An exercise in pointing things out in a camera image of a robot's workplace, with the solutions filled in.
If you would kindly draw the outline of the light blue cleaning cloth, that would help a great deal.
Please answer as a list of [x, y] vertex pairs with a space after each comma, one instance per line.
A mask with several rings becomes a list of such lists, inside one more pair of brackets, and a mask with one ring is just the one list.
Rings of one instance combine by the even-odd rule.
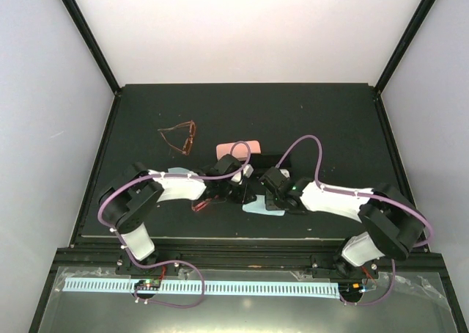
[[285, 214], [284, 210], [268, 210], [264, 195], [257, 195], [255, 201], [244, 204], [242, 209], [246, 213], [255, 213], [263, 216], [283, 216]]

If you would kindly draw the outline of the red frame sunglasses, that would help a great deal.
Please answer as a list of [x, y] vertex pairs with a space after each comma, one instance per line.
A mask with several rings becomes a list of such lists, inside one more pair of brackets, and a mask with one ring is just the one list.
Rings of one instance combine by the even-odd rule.
[[193, 201], [191, 203], [191, 210], [195, 213], [198, 213], [200, 212], [201, 210], [203, 210], [204, 208], [206, 208], [208, 205], [211, 205], [211, 204], [214, 204], [214, 203], [217, 203], [217, 201], [220, 201], [219, 198], [209, 198], [209, 199], [205, 199], [205, 200], [198, 200], [197, 202]]

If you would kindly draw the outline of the black glasses case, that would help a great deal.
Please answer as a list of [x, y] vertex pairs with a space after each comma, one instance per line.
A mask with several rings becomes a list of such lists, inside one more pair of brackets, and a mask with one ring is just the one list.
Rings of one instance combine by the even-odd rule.
[[281, 153], [254, 153], [251, 154], [249, 164], [255, 171], [265, 171], [274, 167], [280, 161], [281, 157]]

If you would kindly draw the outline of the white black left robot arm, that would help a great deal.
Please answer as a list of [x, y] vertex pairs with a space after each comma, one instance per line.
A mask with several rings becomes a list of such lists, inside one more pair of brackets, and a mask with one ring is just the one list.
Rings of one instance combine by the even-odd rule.
[[98, 197], [98, 221], [117, 233], [121, 245], [132, 254], [131, 264], [142, 274], [157, 265], [155, 245], [145, 221], [159, 202], [223, 199], [239, 205], [256, 201], [248, 179], [254, 172], [247, 162], [227, 154], [201, 172], [157, 172], [141, 163], [130, 165], [116, 176]]

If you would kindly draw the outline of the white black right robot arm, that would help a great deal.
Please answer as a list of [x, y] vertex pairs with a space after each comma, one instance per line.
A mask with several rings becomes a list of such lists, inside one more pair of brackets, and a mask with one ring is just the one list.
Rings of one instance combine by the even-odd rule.
[[389, 184], [350, 189], [310, 178], [293, 180], [275, 167], [259, 181], [284, 211], [331, 213], [363, 225], [364, 232], [346, 239], [333, 257], [334, 270], [342, 278], [381, 257], [406, 260], [426, 227], [424, 217]]

